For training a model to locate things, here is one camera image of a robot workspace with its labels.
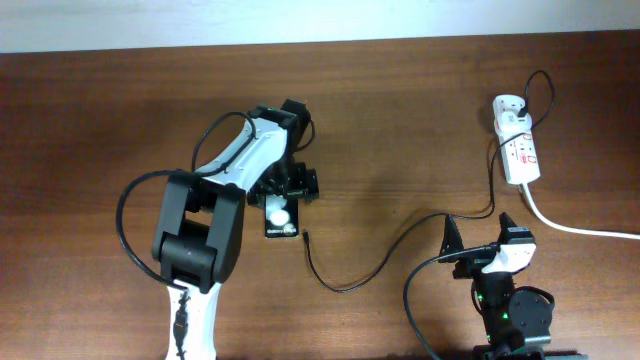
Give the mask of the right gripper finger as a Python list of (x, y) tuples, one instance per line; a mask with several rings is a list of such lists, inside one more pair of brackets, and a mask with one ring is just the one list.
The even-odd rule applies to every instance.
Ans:
[(462, 256), (464, 245), (454, 218), (447, 215), (444, 220), (444, 235), (440, 247), (439, 263), (454, 263)]
[(501, 232), (500, 232), (501, 235), (506, 235), (512, 229), (514, 229), (515, 231), (518, 230), (518, 225), (513, 221), (513, 219), (506, 212), (503, 212), (499, 215), (499, 224), (501, 229)]

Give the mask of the black smartphone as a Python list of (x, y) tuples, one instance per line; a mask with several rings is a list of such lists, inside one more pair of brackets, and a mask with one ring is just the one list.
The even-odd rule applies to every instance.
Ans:
[(292, 238), (299, 235), (298, 202), (283, 196), (267, 195), (265, 199), (265, 236)]

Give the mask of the white power strip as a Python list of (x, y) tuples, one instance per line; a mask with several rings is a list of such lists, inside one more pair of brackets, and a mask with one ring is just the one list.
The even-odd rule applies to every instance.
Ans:
[(541, 173), (531, 131), (503, 131), (496, 128), (506, 181), (511, 185), (528, 184)]

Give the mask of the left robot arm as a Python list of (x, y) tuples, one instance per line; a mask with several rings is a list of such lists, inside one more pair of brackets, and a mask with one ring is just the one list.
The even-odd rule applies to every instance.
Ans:
[(315, 170), (294, 159), (313, 126), (307, 106), (288, 99), (242, 117), (214, 160), (168, 178), (151, 252), (169, 282), (169, 359), (215, 358), (217, 300), (239, 258), (245, 208), (263, 210), (266, 237), (292, 238), (298, 202), (319, 196)]

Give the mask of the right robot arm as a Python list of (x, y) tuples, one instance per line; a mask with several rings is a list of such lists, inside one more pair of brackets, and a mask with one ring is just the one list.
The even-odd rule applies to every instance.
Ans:
[(487, 335), (487, 343), (472, 350), (475, 359), (542, 359), (555, 300), (542, 289), (515, 285), (514, 276), (530, 265), (537, 245), (529, 228), (507, 213), (499, 223), (495, 242), (466, 249), (453, 217), (446, 216), (441, 261), (455, 265), (454, 279), (472, 281), (472, 302)]

